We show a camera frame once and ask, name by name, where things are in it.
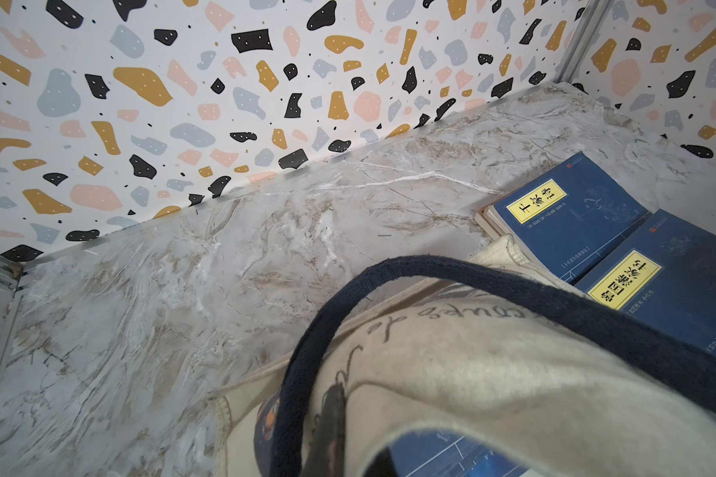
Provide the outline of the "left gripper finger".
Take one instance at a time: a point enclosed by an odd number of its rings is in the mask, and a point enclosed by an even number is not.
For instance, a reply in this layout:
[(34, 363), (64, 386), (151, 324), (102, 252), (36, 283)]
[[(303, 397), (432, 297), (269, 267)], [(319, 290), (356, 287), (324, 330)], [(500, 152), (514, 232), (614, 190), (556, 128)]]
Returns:
[(310, 452), (300, 475), (338, 477), (344, 475), (346, 399), (344, 387), (330, 387), (323, 401)]

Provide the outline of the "cream canvas tote bag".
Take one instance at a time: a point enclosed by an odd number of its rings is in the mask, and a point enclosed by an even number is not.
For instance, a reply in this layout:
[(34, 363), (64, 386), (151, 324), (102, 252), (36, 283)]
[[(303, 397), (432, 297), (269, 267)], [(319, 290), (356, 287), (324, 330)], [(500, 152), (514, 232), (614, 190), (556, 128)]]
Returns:
[(353, 278), (290, 355), (214, 395), (215, 474), (302, 476), (336, 384), (343, 476), (424, 430), (533, 476), (716, 476), (716, 357), (586, 298), (509, 238)]

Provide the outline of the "navy book with yellow label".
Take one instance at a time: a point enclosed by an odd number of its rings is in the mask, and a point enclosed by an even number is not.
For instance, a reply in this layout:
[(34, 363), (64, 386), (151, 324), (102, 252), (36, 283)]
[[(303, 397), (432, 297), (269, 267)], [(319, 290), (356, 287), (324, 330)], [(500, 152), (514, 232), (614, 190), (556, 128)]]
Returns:
[(475, 222), (493, 240), (512, 236), (533, 262), (574, 284), (649, 216), (579, 152), (478, 211)]

